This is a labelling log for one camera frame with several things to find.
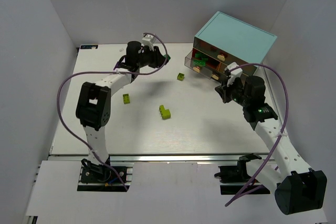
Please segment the lime small lego brick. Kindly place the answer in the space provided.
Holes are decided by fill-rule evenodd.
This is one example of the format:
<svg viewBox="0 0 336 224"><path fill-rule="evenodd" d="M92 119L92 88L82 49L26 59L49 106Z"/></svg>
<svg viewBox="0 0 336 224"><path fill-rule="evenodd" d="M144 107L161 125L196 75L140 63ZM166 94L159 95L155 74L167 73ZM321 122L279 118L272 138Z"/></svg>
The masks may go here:
<svg viewBox="0 0 336 224"><path fill-rule="evenodd" d="M177 75L177 80L179 80L179 81L183 81L183 80L184 80L184 77L185 77L185 75L184 75L183 73L179 73L179 74Z"/></svg>

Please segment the transparent drawer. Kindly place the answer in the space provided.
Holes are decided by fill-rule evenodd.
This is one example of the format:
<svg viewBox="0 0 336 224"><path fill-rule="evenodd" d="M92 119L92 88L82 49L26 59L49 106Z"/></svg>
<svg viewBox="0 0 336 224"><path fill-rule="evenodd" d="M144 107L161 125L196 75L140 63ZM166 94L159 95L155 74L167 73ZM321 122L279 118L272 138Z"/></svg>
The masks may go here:
<svg viewBox="0 0 336 224"><path fill-rule="evenodd" d="M208 79L219 80L221 63L200 51L191 51L184 58L184 65Z"/></svg>
<svg viewBox="0 0 336 224"><path fill-rule="evenodd" d="M196 50L219 61L220 62L219 71L223 71L227 65L233 62L236 62L239 66L247 63L262 63L261 59L259 59L258 57L254 59L252 55L250 55L250 53L240 58L235 54L229 53L228 49L221 49L219 47L210 44L209 42L194 37L193 51Z"/></svg>

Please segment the green long lego brick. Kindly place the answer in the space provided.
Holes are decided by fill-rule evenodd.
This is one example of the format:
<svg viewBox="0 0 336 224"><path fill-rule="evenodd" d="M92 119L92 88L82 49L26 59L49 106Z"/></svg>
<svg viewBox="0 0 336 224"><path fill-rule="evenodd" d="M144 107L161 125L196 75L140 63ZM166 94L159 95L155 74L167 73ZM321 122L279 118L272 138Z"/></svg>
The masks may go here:
<svg viewBox="0 0 336 224"><path fill-rule="evenodd" d="M202 68L202 67L206 66L206 62L203 61L203 60L193 60L192 61L192 65L193 65L193 67L200 67L200 68Z"/></svg>

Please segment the lime L-shaped lego brick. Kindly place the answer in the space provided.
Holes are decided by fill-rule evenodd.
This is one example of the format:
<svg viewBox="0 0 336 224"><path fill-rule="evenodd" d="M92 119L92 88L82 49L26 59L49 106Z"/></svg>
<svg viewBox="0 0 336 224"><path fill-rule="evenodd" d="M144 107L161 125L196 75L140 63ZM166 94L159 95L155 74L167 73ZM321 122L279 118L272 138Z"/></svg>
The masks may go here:
<svg viewBox="0 0 336 224"><path fill-rule="evenodd" d="M171 113L169 109L166 109L164 105L159 106L159 112L163 120L170 119L171 118Z"/></svg>

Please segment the green lego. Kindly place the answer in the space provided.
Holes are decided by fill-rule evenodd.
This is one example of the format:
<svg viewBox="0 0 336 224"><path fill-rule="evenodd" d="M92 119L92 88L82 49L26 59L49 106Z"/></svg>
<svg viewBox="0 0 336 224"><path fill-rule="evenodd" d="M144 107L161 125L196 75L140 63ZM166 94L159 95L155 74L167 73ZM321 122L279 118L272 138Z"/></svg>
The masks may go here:
<svg viewBox="0 0 336 224"><path fill-rule="evenodd" d="M195 54L195 58L198 59L198 60L203 60L203 61L208 60L208 56L206 54L201 53L201 52L197 52Z"/></svg>

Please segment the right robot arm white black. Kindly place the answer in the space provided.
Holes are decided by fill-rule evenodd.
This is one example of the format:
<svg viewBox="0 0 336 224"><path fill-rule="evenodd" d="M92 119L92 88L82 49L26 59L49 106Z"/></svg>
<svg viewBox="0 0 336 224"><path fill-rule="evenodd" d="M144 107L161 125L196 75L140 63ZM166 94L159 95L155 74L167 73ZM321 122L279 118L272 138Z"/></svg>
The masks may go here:
<svg viewBox="0 0 336 224"><path fill-rule="evenodd" d="M285 215L320 209L323 206L327 177L314 170L293 147L288 136L281 134L281 124L273 108L265 102L265 82L261 77L249 76L245 81L224 78L215 91L224 103L234 101L243 108L245 120L264 141L278 169L265 165L255 172L263 160L257 154L238 159L236 166L221 167L215 174L222 183L261 183L275 196L280 211Z"/></svg>

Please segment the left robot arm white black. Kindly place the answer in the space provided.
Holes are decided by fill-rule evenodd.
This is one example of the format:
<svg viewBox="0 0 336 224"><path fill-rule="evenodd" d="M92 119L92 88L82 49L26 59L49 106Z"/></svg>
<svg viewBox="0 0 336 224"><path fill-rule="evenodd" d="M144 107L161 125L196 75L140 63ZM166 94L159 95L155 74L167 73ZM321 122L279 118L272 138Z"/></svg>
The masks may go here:
<svg viewBox="0 0 336 224"><path fill-rule="evenodd" d="M110 74L94 83L83 83L76 107L76 118L83 126L87 143L91 146L89 162L95 165L110 164L105 126L111 116L111 97L124 86L131 84L141 68L158 69L169 60L170 56L161 54L151 39L131 41L127 44L126 54L119 59L114 68L121 73Z"/></svg>

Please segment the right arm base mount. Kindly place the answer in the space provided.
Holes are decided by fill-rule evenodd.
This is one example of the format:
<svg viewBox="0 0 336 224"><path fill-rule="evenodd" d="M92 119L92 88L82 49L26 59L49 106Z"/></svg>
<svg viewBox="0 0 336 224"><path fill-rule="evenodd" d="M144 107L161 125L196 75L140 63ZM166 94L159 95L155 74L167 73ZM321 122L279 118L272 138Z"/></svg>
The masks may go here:
<svg viewBox="0 0 336 224"><path fill-rule="evenodd" d="M218 178L221 183L220 194L235 195L250 179L246 172L246 163L259 159L262 159L262 157L257 154L247 154L241 156L236 165L219 166L219 172L214 174L214 177Z"/></svg>

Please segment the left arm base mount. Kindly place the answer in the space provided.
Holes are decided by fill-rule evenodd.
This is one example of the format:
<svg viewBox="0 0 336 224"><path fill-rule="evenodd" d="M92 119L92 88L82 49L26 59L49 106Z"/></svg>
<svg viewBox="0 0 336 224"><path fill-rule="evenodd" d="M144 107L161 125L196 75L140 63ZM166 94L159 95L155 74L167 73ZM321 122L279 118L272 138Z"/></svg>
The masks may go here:
<svg viewBox="0 0 336 224"><path fill-rule="evenodd" d="M131 184L132 168L115 166L114 169L127 189L125 189L114 171L101 164L94 164L86 158L82 159L77 191L126 192Z"/></svg>

